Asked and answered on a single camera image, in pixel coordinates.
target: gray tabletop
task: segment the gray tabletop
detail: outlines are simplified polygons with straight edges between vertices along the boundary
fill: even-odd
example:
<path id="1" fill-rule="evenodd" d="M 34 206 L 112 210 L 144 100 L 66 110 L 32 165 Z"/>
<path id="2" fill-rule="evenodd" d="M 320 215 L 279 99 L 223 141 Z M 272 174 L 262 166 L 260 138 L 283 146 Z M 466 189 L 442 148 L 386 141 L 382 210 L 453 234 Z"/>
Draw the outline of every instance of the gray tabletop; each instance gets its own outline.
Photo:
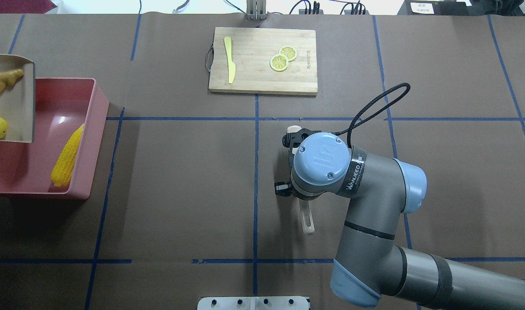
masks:
<path id="1" fill-rule="evenodd" d="M 316 97 L 212 94 L 216 26 L 315 29 Z M 348 201 L 278 198 L 290 125 L 337 131 L 374 96 L 412 90 L 353 134 L 420 166 L 427 197 L 396 243 L 525 279 L 525 18 L 242 14 L 0 15 L 0 53 L 38 77 L 92 77 L 111 105 L 86 201 L 0 198 L 0 309 L 195 309 L 203 296 L 329 288 Z M 378 309 L 414 310 L 384 296 Z"/>

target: white floor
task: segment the white floor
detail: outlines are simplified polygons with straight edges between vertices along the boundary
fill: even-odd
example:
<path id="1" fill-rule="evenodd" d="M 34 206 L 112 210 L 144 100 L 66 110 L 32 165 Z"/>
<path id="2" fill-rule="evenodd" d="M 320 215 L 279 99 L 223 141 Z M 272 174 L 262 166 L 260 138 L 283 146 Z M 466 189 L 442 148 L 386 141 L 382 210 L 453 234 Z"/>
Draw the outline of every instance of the white floor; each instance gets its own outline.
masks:
<path id="1" fill-rule="evenodd" d="M 172 13 L 186 0 L 142 0 L 141 12 L 165 12 Z M 245 0 L 229 0 L 242 10 L 246 8 Z M 51 10 L 54 14 L 132 14 L 140 10 L 140 0 L 52 0 L 58 7 Z M 281 12 L 288 14 L 297 0 L 267 0 L 268 12 Z M 404 0 L 363 0 L 362 3 L 372 15 L 396 15 Z M 339 14 L 345 5 L 333 0 L 320 0 L 320 9 L 325 14 Z M 224 0 L 190 0 L 187 6 L 181 9 L 179 14 L 224 14 L 238 12 L 237 9 L 226 4 Z"/>

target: lemon slice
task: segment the lemon slice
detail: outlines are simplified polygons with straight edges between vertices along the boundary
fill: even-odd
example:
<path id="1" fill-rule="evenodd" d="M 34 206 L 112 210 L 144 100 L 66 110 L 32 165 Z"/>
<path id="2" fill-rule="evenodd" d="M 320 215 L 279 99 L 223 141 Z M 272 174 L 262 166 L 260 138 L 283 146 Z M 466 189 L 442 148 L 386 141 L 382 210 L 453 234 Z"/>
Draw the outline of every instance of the lemon slice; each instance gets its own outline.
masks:
<path id="1" fill-rule="evenodd" d="M 289 60 L 286 55 L 276 54 L 270 58 L 270 67 L 275 71 L 281 72 L 287 69 Z"/>
<path id="2" fill-rule="evenodd" d="M 294 61 L 297 55 L 296 48 L 291 45 L 282 46 L 278 53 L 285 55 L 289 61 Z"/>

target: yellow knife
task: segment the yellow knife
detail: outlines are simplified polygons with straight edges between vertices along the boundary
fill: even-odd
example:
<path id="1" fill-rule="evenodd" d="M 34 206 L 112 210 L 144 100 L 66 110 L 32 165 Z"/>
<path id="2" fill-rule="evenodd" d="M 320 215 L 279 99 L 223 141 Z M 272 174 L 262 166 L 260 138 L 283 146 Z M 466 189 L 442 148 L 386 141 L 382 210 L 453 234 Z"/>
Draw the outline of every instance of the yellow knife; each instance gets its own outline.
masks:
<path id="1" fill-rule="evenodd" d="M 226 56 L 228 60 L 228 84 L 233 83 L 235 78 L 235 63 L 231 60 L 231 38 L 224 37 L 224 47 L 226 47 Z"/>

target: pink bin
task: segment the pink bin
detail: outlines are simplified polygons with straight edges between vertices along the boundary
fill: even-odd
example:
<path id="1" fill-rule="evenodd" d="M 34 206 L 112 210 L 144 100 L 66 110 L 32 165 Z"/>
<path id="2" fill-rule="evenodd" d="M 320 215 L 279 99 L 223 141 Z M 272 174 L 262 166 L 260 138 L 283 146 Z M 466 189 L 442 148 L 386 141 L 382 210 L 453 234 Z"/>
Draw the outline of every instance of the pink bin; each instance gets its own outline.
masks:
<path id="1" fill-rule="evenodd" d="M 87 199 L 109 101 L 92 78 L 36 79 L 33 143 L 0 142 L 0 196 Z M 71 134 L 84 123 L 68 188 L 57 188 L 50 173 Z"/>

